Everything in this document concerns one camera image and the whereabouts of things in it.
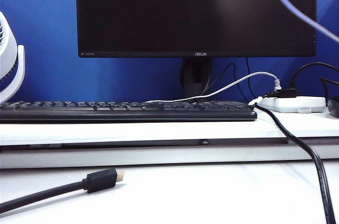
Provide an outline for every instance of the white cable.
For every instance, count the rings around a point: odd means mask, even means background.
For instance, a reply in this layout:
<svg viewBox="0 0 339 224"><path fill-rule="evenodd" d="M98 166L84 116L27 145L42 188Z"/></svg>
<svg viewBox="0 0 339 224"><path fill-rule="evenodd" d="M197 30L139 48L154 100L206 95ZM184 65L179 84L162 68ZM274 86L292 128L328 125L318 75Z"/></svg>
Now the white cable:
<svg viewBox="0 0 339 224"><path fill-rule="evenodd" d="M229 84L229 85L226 85L225 87L223 87L223 88L221 88L221 89L215 91L214 93L210 93L210 94L208 94L208 95L195 96L195 97L190 97L190 98L182 98L182 99L180 99L180 100L173 100L173 101L162 101L162 100L146 101L146 103L151 103L151 102L178 102L178 101L189 101L189 100L193 100L193 99L195 99L195 98L208 98L208 97L211 97L211 96L213 96L213 95L215 95L215 94L218 94L218 93L220 93L220 92L222 92L222 91L224 91L224 90L226 90L226 89L228 89L228 88L230 88L230 87L232 87L232 86L234 86L234 85L240 83L241 81L244 81L244 80L248 79L249 77L253 77L253 76L256 76L256 75L268 75L268 76L273 77L273 78L274 78L274 83L275 83L274 90L276 90L276 89L281 89L281 87L280 87L280 81L279 81L279 79L276 77L276 75L271 74L271 73L268 73L268 72L264 72L264 71L259 71L259 72L251 73L251 74L249 74L249 75L247 75L247 76L245 76L245 77L242 77L241 79L238 79L237 81L235 81L235 82L233 82L233 83L231 83L231 84Z"/></svg>
<svg viewBox="0 0 339 224"><path fill-rule="evenodd" d="M305 15L303 12L298 10L289 0L280 0L281 3L295 16L303 20L305 23L309 24L313 28L317 29L318 31L322 32L324 35L328 36L329 38L333 39L337 43L339 43L339 37L336 36L334 33L327 30L325 27L323 27L321 24L315 22L311 18L309 18L307 15Z"/></svg>

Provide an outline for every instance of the computer mouse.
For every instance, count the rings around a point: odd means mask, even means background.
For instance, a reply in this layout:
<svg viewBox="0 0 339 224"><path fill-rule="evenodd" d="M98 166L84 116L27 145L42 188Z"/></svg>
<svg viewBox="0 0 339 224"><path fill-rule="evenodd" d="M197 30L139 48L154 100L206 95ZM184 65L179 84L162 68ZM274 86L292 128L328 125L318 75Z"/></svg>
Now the computer mouse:
<svg viewBox="0 0 339 224"><path fill-rule="evenodd" d="M331 115L339 118L339 95L328 101L328 110Z"/></svg>

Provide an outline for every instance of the monitor stand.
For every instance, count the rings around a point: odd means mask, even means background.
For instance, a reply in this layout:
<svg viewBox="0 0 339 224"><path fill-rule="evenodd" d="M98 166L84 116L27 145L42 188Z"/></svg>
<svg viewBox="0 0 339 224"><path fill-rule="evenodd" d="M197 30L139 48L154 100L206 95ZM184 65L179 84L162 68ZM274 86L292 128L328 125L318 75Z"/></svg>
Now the monitor stand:
<svg viewBox="0 0 339 224"><path fill-rule="evenodd" d="M184 98L201 95L210 84L212 58L183 58L180 74Z"/></svg>

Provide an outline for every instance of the blue partition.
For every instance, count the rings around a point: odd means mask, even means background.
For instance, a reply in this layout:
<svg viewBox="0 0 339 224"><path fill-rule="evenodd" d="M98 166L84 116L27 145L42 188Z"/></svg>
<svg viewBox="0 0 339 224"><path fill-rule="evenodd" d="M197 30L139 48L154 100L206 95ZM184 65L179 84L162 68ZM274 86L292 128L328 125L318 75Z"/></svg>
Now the blue partition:
<svg viewBox="0 0 339 224"><path fill-rule="evenodd" d="M0 0L18 44L26 49L24 83L11 101L145 101L182 96L179 81L181 59L84 59L77 55L75 0ZM339 34L339 0L318 0L318 21ZM311 61L339 65L339 44L317 35L317 55L310 58L250 58L251 71L269 71L287 86L295 69ZM245 58L218 58L213 61L213 77L229 63L237 64L237 76L246 75ZM297 81L305 95L323 96L319 76L338 79L338 73L324 68L309 68ZM221 88L233 80L232 71L213 86ZM256 95L272 90L266 76L251 80ZM251 98L247 83L241 84ZM330 95L339 88L330 87ZM233 87L214 99L243 101Z"/></svg>

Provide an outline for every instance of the blue cable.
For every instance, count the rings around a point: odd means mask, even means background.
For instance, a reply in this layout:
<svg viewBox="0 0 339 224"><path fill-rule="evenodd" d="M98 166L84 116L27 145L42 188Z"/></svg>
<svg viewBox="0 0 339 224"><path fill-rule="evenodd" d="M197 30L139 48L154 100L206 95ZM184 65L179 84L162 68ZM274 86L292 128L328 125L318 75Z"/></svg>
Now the blue cable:
<svg viewBox="0 0 339 224"><path fill-rule="evenodd" d="M336 36L334 33L327 30L321 24L315 22L314 20L309 18L307 15L305 15L303 12L298 10L289 0L280 0L280 1L296 17L300 18L305 23L307 23L310 26L312 26L313 28L317 29L319 32L322 32L324 35L328 36L329 38L333 39L335 42L339 43L339 37L338 36Z"/></svg>

